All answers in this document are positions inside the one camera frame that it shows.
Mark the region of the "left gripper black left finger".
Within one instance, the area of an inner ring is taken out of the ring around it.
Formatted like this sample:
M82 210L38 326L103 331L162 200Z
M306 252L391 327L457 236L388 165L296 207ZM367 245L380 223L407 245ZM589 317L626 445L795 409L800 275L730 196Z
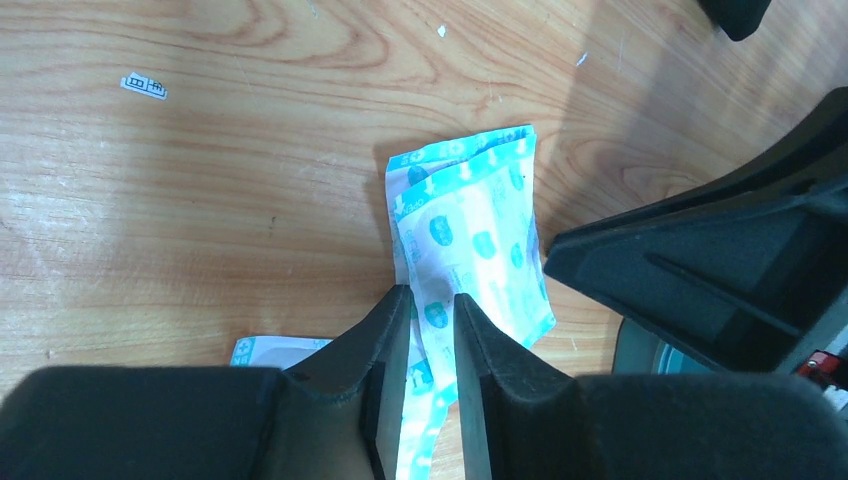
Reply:
M5 479L391 479L412 293L287 369L56 366L1 406Z

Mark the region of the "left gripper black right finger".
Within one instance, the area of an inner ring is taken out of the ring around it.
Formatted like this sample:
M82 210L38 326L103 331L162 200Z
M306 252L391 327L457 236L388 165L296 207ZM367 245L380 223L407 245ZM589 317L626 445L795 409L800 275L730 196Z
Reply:
M843 479L847 425L786 374L568 376L454 300L469 479Z

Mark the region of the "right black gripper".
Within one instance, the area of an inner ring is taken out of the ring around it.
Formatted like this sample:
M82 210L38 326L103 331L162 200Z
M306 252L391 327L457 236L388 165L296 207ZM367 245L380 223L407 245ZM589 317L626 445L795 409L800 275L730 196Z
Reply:
M559 234L553 279L716 369L847 343L847 91L749 163Z

